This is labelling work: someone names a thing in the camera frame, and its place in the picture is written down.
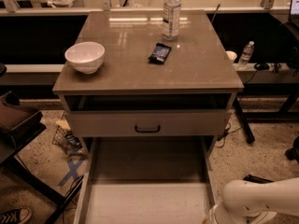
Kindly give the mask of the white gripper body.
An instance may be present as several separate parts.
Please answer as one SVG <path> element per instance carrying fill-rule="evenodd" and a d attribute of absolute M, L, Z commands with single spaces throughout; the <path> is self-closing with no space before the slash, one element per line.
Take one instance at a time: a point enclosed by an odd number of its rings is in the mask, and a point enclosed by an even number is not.
<path fill-rule="evenodd" d="M 222 203 L 214 205 L 207 215 L 207 224 L 230 224 L 230 216 Z"/>

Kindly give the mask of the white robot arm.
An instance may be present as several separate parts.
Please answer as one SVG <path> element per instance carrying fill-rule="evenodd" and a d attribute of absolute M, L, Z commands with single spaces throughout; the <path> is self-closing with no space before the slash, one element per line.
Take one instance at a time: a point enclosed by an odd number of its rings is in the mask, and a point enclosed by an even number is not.
<path fill-rule="evenodd" d="M 269 183 L 233 180 L 203 224 L 264 224 L 277 213 L 299 216 L 299 178 Z"/>

